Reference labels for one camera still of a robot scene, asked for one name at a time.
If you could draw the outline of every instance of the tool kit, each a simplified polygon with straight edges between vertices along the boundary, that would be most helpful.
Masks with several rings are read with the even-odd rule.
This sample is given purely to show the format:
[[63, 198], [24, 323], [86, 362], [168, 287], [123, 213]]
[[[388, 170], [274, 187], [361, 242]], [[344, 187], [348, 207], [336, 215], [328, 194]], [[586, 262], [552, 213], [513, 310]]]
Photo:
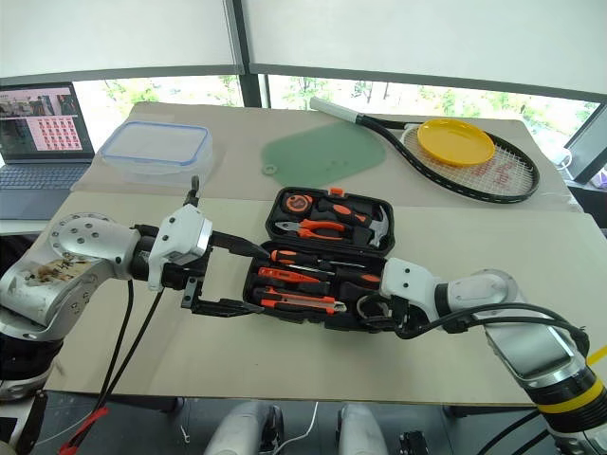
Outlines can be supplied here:
[[264, 314], [329, 329], [393, 330], [379, 294], [395, 244], [385, 201], [341, 189], [284, 188], [266, 221], [270, 259], [254, 259], [243, 298]]

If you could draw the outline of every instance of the yellow tape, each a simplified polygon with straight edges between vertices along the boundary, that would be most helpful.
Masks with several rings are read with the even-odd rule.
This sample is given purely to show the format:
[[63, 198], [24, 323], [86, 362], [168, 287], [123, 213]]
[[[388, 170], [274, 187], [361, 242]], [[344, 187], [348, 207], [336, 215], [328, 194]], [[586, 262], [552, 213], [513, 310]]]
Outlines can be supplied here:
[[605, 346], [603, 346], [602, 348], [600, 348], [598, 351], [596, 351], [594, 354], [588, 355], [588, 358], [586, 359], [586, 361], [588, 362], [589, 366], [594, 365], [595, 363], [597, 363], [599, 360], [601, 360], [606, 355], [607, 355], [607, 344]]
[[538, 405], [538, 410], [545, 414], [561, 414], [570, 410], [577, 410], [597, 398], [602, 391], [603, 383], [597, 377], [595, 384], [581, 395], [554, 405]]

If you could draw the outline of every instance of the orange-handled pliers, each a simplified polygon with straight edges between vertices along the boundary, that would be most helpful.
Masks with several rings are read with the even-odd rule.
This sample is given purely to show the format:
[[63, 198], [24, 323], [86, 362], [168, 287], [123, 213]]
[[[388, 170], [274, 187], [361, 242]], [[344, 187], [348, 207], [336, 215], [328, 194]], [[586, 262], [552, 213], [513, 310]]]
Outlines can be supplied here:
[[302, 220], [300, 223], [292, 223], [289, 221], [283, 221], [276, 223], [276, 228], [282, 230], [296, 230], [297, 235], [304, 237], [305, 239], [323, 239], [323, 240], [343, 240], [342, 237], [331, 237], [328, 235], [320, 235], [314, 232], [315, 229], [332, 229], [337, 232], [344, 232], [346, 225], [342, 223], [336, 223], [334, 221], [312, 221]]

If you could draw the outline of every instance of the racket strings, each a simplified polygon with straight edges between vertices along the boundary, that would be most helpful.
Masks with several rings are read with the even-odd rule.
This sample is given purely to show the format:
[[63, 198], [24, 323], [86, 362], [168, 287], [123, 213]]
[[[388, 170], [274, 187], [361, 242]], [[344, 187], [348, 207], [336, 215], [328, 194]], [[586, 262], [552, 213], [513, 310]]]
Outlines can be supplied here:
[[408, 128], [401, 141], [424, 166], [444, 178], [473, 190], [497, 195], [519, 195], [534, 185], [532, 169], [516, 154], [495, 146], [495, 155], [487, 163], [458, 167], [442, 163], [424, 151], [417, 140], [418, 127]]

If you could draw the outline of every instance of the laptop keyboard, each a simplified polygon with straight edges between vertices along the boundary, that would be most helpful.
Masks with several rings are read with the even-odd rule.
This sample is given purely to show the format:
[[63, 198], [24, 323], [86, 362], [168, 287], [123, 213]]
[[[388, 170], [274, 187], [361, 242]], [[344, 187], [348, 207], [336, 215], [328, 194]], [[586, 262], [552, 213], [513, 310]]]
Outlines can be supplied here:
[[69, 190], [85, 166], [18, 166], [0, 169], [0, 190]]

